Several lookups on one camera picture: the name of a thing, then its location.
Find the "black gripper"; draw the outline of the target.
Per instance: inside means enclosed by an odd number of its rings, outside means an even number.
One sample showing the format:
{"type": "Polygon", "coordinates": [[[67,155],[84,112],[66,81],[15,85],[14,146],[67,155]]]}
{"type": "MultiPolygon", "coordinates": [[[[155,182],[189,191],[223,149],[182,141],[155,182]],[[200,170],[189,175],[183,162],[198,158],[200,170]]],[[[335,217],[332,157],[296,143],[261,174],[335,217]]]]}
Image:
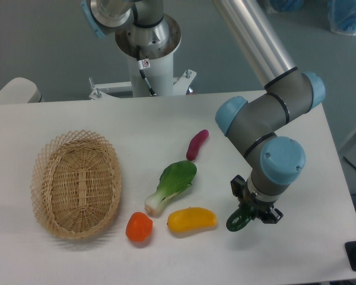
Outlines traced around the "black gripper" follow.
{"type": "Polygon", "coordinates": [[[283,218],[283,213],[274,207],[278,195],[270,196],[258,190],[251,180],[245,181],[236,175],[230,182],[232,194],[242,204],[250,205],[255,211],[255,217],[264,224],[277,224],[283,218]]]}

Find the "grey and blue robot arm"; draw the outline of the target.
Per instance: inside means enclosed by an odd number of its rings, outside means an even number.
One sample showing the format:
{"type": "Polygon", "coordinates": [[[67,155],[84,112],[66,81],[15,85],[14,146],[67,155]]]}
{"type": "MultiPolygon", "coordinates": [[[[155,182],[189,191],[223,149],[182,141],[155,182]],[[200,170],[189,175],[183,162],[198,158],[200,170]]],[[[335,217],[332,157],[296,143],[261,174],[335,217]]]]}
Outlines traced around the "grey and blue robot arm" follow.
{"type": "MultiPolygon", "coordinates": [[[[215,5],[265,89],[252,102],[240,96],[227,100],[215,115],[222,133],[252,169],[247,179],[231,181],[239,207],[228,218],[227,229],[236,232],[256,218],[266,224],[282,218],[274,204],[300,175],[306,155],[298,142],[276,131],[319,105],[325,86],[316,74],[298,70],[256,1],[215,5]]],[[[173,78],[171,55],[181,33],[162,1],[82,1],[81,8],[96,36],[116,35],[129,58],[134,97],[177,93],[183,80],[173,78]]]]}

